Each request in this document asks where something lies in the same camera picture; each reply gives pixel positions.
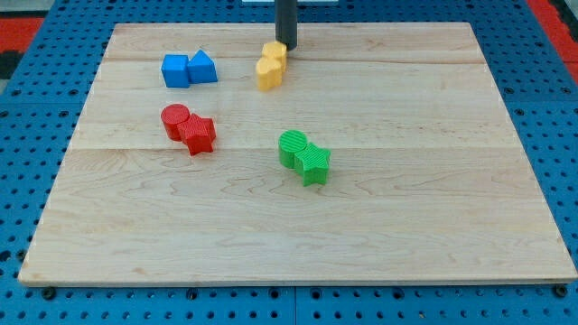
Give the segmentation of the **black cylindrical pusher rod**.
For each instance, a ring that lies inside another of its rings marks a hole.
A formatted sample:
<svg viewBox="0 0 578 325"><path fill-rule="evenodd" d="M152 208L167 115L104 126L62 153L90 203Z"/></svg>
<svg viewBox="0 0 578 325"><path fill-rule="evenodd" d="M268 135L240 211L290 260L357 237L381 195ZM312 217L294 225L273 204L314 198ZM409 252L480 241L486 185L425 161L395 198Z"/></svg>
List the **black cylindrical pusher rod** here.
<svg viewBox="0 0 578 325"><path fill-rule="evenodd" d="M275 39L288 51L297 46L297 0L275 0Z"/></svg>

